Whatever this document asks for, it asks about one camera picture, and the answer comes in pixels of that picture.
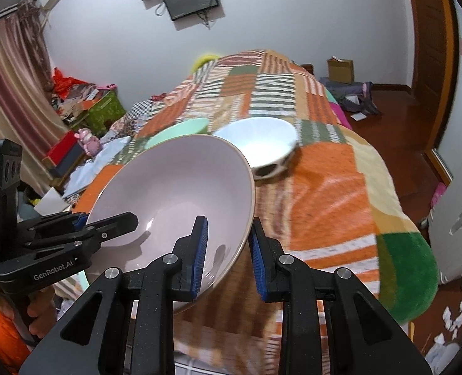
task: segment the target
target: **bowl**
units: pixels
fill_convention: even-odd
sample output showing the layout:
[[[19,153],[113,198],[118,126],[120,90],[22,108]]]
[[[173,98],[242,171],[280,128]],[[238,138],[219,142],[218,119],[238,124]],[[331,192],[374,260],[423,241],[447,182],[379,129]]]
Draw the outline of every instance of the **bowl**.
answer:
[[[229,141],[243,153],[255,180],[272,178],[284,171],[298,142],[295,127],[274,117],[235,121],[214,136]]]
[[[157,133],[147,142],[144,148],[150,149],[151,147],[158,145],[163,141],[168,141],[169,139],[177,138],[179,136],[206,134],[207,130],[208,120],[206,118],[193,118],[187,121],[183,121],[179,124],[175,124],[172,127]]]
[[[153,146],[125,165],[97,199],[87,223],[131,211],[139,226],[102,243],[86,270],[89,282],[110,267],[144,268],[208,219],[208,244],[198,297],[215,287],[239,256],[250,232],[255,184],[248,162],[227,141],[187,135]],[[180,311],[185,303],[174,303]]]

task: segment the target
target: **human hand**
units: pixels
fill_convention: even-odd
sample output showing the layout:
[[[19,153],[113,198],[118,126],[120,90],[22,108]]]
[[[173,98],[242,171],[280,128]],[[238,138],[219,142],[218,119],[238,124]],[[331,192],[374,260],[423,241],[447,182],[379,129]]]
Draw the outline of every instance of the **human hand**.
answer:
[[[52,286],[32,294],[32,301],[28,306],[28,315],[35,318],[35,320],[29,325],[29,332],[38,338],[45,337],[50,329],[57,323],[53,298],[54,288]],[[0,313],[14,320],[14,311],[1,293]]]

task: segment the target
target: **bed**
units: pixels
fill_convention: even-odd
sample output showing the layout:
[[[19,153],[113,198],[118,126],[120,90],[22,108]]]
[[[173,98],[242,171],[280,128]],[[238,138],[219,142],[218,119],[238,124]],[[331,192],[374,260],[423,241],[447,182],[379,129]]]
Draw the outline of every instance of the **bed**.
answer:
[[[133,139],[80,196],[75,211],[89,212],[149,138],[177,122],[206,117],[213,132],[244,117],[280,117],[297,129],[300,148],[283,175],[257,182],[256,216],[266,235],[313,268],[350,268],[405,323],[432,302],[437,267],[403,214],[382,158],[336,113],[342,114],[325,88],[281,54],[252,50],[209,62],[113,126],[111,136]],[[327,360],[322,304],[319,311]],[[213,292],[174,318],[174,346],[231,373],[277,373],[281,319],[279,304],[261,302],[250,255],[243,252]]]

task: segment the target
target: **striped curtain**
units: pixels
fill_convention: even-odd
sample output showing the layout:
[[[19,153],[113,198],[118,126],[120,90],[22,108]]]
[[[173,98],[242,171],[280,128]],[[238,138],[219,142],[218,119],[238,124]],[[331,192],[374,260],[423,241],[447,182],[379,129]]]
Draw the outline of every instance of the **striped curtain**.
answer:
[[[47,151],[67,132],[49,103],[47,49],[32,3],[0,19],[0,139],[23,146],[21,178],[44,194],[51,176],[42,165]]]

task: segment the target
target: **red plastic bag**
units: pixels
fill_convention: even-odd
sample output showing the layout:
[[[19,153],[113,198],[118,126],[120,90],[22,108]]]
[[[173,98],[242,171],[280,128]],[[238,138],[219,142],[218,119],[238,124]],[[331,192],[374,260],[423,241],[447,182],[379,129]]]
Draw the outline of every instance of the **red plastic bag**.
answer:
[[[68,96],[74,84],[89,84],[88,82],[75,79],[74,77],[64,77],[57,67],[54,67],[54,76],[52,76],[52,80],[54,82],[54,93],[62,100]]]

